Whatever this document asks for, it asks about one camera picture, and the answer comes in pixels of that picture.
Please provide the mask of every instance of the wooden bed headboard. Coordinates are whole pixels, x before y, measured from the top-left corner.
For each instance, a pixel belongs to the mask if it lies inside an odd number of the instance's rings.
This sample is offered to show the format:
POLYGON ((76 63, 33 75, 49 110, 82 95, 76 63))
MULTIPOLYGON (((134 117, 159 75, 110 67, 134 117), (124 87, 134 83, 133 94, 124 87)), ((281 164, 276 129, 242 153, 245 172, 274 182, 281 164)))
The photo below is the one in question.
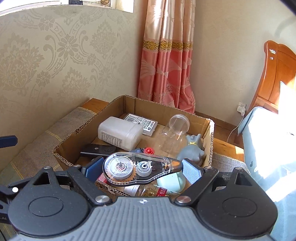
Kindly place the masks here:
POLYGON ((296 55, 293 51, 269 40, 264 44, 264 52, 264 69, 248 113, 255 106, 278 113, 280 81, 295 90, 296 55))

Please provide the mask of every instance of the mattress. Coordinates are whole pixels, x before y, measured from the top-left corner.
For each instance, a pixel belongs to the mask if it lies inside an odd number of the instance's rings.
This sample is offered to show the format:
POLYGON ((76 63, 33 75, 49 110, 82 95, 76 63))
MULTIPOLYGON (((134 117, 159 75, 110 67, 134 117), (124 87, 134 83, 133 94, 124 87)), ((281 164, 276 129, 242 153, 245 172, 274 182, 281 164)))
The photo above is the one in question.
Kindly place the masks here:
POLYGON ((278 208, 271 232, 277 241, 296 238, 296 137, 286 133, 277 114, 255 107, 238 127, 251 176, 278 208))

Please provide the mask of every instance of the window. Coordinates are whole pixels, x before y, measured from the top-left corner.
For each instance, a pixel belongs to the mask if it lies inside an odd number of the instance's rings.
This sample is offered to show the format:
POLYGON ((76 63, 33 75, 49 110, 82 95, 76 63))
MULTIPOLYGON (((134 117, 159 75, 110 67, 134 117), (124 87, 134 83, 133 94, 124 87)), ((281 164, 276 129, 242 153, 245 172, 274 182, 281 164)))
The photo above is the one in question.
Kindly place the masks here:
POLYGON ((0 0, 0 16, 25 9, 50 5, 86 5, 133 12, 134 0, 0 0))

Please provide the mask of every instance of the red label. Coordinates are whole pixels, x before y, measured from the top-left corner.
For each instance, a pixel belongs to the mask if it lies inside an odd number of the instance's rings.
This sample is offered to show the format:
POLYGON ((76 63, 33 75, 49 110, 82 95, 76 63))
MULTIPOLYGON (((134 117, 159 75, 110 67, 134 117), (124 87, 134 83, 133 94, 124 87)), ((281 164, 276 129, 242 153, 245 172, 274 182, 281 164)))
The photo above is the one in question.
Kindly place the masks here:
POLYGON ((165 196, 166 191, 167 191, 167 189, 165 189, 165 188, 159 188, 158 191, 157 191, 156 196, 157 197, 163 197, 163 196, 165 196))
POLYGON ((98 181, 101 181, 101 182, 103 182, 103 183, 107 183, 107 179, 106 179, 104 173, 102 173, 102 174, 98 177, 97 180, 98 180, 98 181))

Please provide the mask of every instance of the glass bottle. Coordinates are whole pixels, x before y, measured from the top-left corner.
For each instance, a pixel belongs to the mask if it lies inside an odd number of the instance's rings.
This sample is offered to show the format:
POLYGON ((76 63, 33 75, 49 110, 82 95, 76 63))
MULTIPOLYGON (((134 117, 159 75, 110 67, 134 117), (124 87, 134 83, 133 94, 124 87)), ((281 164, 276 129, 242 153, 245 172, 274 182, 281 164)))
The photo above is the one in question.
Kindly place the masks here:
POLYGON ((161 197, 168 196, 172 200, 180 195, 180 193, 167 190, 154 184, 148 185, 133 185, 124 188, 124 192, 131 196, 140 197, 161 197))

